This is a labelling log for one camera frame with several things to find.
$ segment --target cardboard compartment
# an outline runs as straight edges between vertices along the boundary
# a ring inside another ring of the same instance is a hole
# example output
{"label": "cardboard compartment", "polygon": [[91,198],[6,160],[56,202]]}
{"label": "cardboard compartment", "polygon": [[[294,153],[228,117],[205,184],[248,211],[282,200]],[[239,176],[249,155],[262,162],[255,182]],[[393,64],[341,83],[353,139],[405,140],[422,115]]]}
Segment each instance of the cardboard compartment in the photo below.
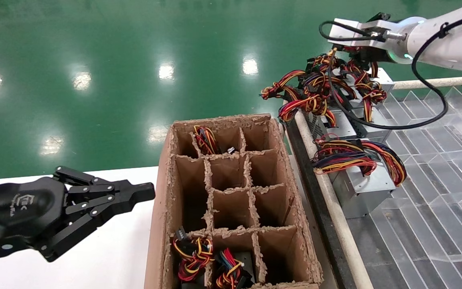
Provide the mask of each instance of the cardboard compartment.
{"label": "cardboard compartment", "polygon": [[245,157],[232,157],[210,160],[211,186],[224,191],[229,188],[245,187]]}
{"label": "cardboard compartment", "polygon": [[231,147],[235,148],[236,153],[240,151],[242,145],[239,130],[240,128],[238,127],[213,130],[213,134],[215,135],[215,139],[222,153],[226,153]]}
{"label": "cardboard compartment", "polygon": [[178,139],[177,149],[174,151],[174,154],[177,155],[186,155],[193,159],[198,158],[198,152],[194,145],[194,137],[189,132],[183,132],[181,130],[176,130],[176,137]]}
{"label": "cardboard compartment", "polygon": [[254,219],[249,210],[247,190],[232,193],[213,192],[213,223],[215,229],[236,229],[239,226],[253,227]]}
{"label": "cardboard compartment", "polygon": [[[208,236],[207,234],[189,234],[189,238],[191,240],[195,240],[198,237],[209,238],[211,240],[211,236]],[[173,238],[174,238],[174,234],[170,236],[171,242],[169,243],[169,247],[170,247],[170,255],[169,255],[170,257],[169,258],[170,260],[172,260],[172,270],[170,270],[170,272],[172,272],[171,273],[172,277],[170,277],[170,274],[169,274],[167,283],[172,284],[171,288],[177,289],[181,286],[180,284],[181,280],[178,278],[178,271],[179,271],[179,265],[181,263],[181,256],[179,255],[178,251],[174,249],[174,246],[172,245]],[[194,282],[200,285],[208,284],[209,283],[208,280],[211,280],[209,279],[210,278],[209,276],[211,276],[212,265],[213,264],[210,262],[204,268],[200,269],[198,276]]]}
{"label": "cardboard compartment", "polygon": [[246,151],[264,151],[273,149],[275,140],[270,133],[269,122],[258,126],[250,126],[242,128],[243,136],[245,137]]}
{"label": "cardboard compartment", "polygon": [[[237,232],[231,235],[216,234],[213,236],[213,246],[215,247],[216,254],[226,248],[229,248],[231,254],[237,259],[237,254],[241,252],[249,253],[250,256],[244,258],[251,258],[249,262],[243,260],[246,265],[243,267],[249,274],[254,277],[255,283],[262,281],[259,278],[260,268],[262,266],[262,260],[259,256],[260,248],[258,245],[258,236],[256,232]],[[213,270],[211,280],[213,284],[217,278],[223,273],[222,265],[219,262],[213,262]]]}
{"label": "cardboard compartment", "polygon": [[261,226],[283,227],[295,224],[294,196],[284,185],[253,190]]}
{"label": "cardboard compartment", "polygon": [[309,281],[306,245],[295,226],[259,232],[258,241],[266,265],[266,283]]}
{"label": "cardboard compartment", "polygon": [[263,151],[251,155],[251,178],[254,186],[268,187],[285,182],[283,163],[278,159],[277,150]]}
{"label": "cardboard compartment", "polygon": [[203,216],[208,208],[208,193],[204,185],[204,160],[177,156],[175,161],[178,174],[174,182],[174,222],[171,232],[181,225],[187,232],[204,229],[207,224]]}

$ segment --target green floor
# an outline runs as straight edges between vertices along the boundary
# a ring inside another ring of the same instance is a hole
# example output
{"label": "green floor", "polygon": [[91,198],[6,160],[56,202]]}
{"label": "green floor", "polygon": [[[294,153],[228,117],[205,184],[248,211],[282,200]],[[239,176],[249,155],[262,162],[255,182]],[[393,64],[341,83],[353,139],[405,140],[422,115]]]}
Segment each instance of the green floor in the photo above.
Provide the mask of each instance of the green floor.
{"label": "green floor", "polygon": [[[260,89],[328,51],[332,18],[462,0],[0,0],[0,178],[156,166],[174,120],[272,113]],[[381,65],[394,80],[409,66]],[[427,77],[462,75],[422,65]]]}

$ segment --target black cable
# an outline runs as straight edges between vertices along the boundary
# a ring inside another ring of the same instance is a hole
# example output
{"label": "black cable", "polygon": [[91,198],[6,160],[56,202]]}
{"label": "black cable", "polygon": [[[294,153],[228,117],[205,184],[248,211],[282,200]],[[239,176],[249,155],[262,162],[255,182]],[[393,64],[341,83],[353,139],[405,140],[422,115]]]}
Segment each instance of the black cable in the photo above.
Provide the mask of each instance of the black cable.
{"label": "black cable", "polygon": [[[365,37],[352,37],[352,38],[336,38],[336,37],[330,37],[329,35],[326,35],[323,31],[323,27],[325,24],[333,24],[333,25],[336,25],[336,26],[340,26],[341,28],[343,29],[346,29],[348,31],[352,31],[354,33],[357,33],[357,34],[361,34]],[[372,35],[370,35],[370,33],[367,33],[366,31],[362,31],[361,29],[357,29],[357,28],[354,28],[352,26],[348,26],[346,24],[343,24],[343,23],[339,23],[339,22],[336,22],[336,21],[324,21],[320,24],[320,26],[318,26],[318,31],[320,32],[320,35],[322,35],[323,38],[327,39],[327,40],[334,40],[334,41],[361,41],[361,40],[379,40],[379,36],[377,37],[374,37]]]}
{"label": "black cable", "polygon": [[[428,88],[430,88],[432,91],[434,91],[436,94],[438,94],[438,96],[440,97],[440,100],[442,101],[443,110],[442,110],[442,112],[440,112],[435,117],[433,117],[431,119],[428,119],[426,121],[419,122],[419,123],[409,124],[407,126],[380,126],[379,124],[374,124],[374,123],[366,122],[366,121],[364,121],[362,119],[359,119],[356,115],[354,115],[354,113],[351,113],[348,110],[346,110],[341,105],[341,103],[338,101],[338,97],[334,93],[332,93],[335,88],[332,86],[332,81],[331,81],[332,70],[328,69],[330,94],[332,94],[332,97],[334,98],[337,106],[343,111],[343,113],[345,113],[345,115],[350,117],[352,120],[357,121],[357,122],[363,124],[364,126],[371,126],[372,128],[381,128],[381,129],[385,129],[385,130],[409,130],[410,128],[419,128],[421,126],[426,126],[427,124],[433,123],[433,122],[437,121],[438,119],[441,119],[447,113],[447,111],[449,110],[449,104],[448,104],[447,100],[445,99],[445,96],[443,95],[441,90],[436,88],[436,86],[433,86],[432,84],[430,84],[427,80],[425,80],[420,75],[420,73],[418,73],[418,71],[416,70],[416,63],[417,63],[418,58],[420,57],[420,55],[422,55],[422,53],[425,51],[425,49],[429,45],[431,45],[431,43],[434,40],[436,40],[438,38],[443,38],[444,36],[447,35],[448,31],[450,31],[451,29],[453,29],[453,28],[455,28],[457,26],[460,26],[460,25],[462,25],[462,19],[458,20],[456,22],[453,22],[452,24],[448,24],[448,25],[442,27],[440,29],[440,31],[436,32],[434,35],[431,36],[431,38],[429,38],[427,41],[425,41],[425,43],[422,45],[422,47],[420,47],[418,52],[415,54],[415,57],[413,58],[413,62],[411,63],[411,71],[416,76],[416,78],[419,81],[421,81],[423,84],[425,84]],[[336,53],[336,50],[332,52],[331,60],[333,59],[335,53]]]}

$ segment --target gripper logo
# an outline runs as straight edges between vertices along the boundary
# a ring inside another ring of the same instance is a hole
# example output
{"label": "gripper logo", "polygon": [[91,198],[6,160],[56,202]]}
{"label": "gripper logo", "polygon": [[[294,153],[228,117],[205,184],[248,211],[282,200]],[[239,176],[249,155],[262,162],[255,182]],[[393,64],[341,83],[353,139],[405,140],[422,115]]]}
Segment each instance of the gripper logo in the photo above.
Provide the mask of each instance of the gripper logo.
{"label": "gripper logo", "polygon": [[35,199],[35,196],[26,194],[26,195],[20,195],[16,194],[13,196],[12,203],[10,205],[10,216],[13,217],[15,215],[16,210],[27,210],[28,205],[33,204],[33,199]]}

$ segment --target white rod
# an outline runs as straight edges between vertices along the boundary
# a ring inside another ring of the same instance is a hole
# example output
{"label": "white rod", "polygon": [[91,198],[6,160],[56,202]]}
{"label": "white rod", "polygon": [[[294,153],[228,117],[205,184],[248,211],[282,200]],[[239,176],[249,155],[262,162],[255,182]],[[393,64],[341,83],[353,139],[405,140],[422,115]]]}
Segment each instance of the white rod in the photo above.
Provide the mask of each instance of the white rod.
{"label": "white rod", "polygon": [[[427,79],[427,81],[433,86],[436,86],[437,88],[462,85],[462,77]],[[425,86],[425,84],[423,84],[419,80],[394,81],[393,84],[393,90],[412,90],[414,88],[427,88],[427,86]]]}
{"label": "white rod", "polygon": [[[308,123],[306,123],[300,111],[295,113],[295,122],[297,123],[304,146],[306,147],[306,152],[308,152],[308,157],[312,158],[317,152],[317,146],[313,143],[313,137]],[[338,239],[343,248],[345,259],[347,260],[357,289],[374,289],[329,177],[326,174],[315,174],[315,176],[322,191],[322,195],[326,200],[330,218],[338,234]]]}

